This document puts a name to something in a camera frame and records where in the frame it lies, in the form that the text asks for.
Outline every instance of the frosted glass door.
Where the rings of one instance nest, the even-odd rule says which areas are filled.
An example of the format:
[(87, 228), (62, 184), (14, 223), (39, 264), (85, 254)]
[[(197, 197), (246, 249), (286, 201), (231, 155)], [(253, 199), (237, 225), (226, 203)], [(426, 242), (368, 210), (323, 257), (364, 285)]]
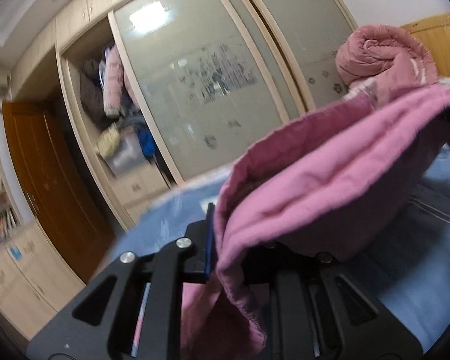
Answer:
[(317, 107), (345, 94), (335, 52), (353, 32), (334, 0), (262, 0), (290, 45)]
[(115, 12), (145, 101), (184, 180), (281, 125), (220, 0), (134, 0)]

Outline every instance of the pink cloth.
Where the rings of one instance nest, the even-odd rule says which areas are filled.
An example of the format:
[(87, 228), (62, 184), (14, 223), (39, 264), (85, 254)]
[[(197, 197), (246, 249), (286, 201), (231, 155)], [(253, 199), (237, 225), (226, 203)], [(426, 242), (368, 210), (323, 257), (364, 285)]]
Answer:
[(240, 266), (249, 248), (279, 240), (301, 254), (346, 259), (394, 217), (450, 142), (450, 126), (436, 117), (450, 106), (450, 88), (402, 92), (374, 112), (369, 93), (358, 91), (275, 130), (235, 163), (215, 211), (215, 273), (183, 289), (184, 355), (238, 359), (264, 347)]
[(116, 46), (113, 46), (106, 60), (105, 79), (103, 82), (103, 109), (108, 117), (120, 116), (120, 103), (122, 101), (124, 84), (133, 104), (140, 109), (128, 76), (123, 70), (118, 49)]
[(339, 48), (335, 63), (350, 87), (374, 76), (382, 104), (395, 97), (395, 90), (438, 79), (433, 58), (420, 42), (403, 28), (382, 24), (355, 30)]

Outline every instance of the sliding wardrobe door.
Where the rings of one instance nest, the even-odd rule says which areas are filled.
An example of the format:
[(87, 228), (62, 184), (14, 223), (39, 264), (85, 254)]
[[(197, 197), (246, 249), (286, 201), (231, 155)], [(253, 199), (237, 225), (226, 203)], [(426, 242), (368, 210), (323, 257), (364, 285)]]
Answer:
[(115, 21), (142, 110), (183, 180), (235, 160), (289, 121), (229, 0), (134, 0)]
[(335, 55), (353, 32), (354, 22), (341, 1), (251, 1), (283, 49), (308, 109), (343, 96), (346, 88), (337, 74)]

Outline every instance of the cabinet handle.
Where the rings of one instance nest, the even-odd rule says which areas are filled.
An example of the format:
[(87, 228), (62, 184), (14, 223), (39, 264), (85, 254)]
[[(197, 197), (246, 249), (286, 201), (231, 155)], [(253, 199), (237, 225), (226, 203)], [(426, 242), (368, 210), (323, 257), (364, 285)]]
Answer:
[(25, 191), (25, 197), (27, 198), (28, 204), (31, 206), (34, 215), (37, 216), (37, 213), (40, 211), (38, 208), (38, 204), (36, 204), (35, 197), (30, 195), (28, 191)]
[(27, 199), (27, 203), (30, 206), (31, 210), (34, 212), (34, 215), (37, 216), (37, 211), (35, 211), (35, 206), (31, 202), (30, 194), (28, 193), (28, 191), (25, 191), (25, 198)]
[(35, 244), (33, 241), (28, 241), (27, 246), (25, 246), (26, 253), (33, 253), (35, 251)]
[(3, 284), (5, 282), (5, 272), (3, 270), (0, 270), (0, 284)]
[(35, 211), (40, 212), (40, 209), (38, 208), (38, 204), (35, 201), (35, 196), (34, 195), (31, 196), (31, 203), (34, 205)]

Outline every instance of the door handle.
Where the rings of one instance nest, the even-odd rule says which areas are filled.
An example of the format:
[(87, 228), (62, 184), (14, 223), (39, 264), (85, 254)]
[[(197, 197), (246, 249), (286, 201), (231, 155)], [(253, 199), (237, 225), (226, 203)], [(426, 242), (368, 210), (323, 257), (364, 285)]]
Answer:
[(37, 213), (40, 212), (40, 210), (38, 208), (38, 204), (36, 204), (35, 197), (33, 195), (30, 195), (28, 191), (25, 191), (25, 197), (27, 198), (28, 204), (31, 206), (31, 209), (36, 216)]

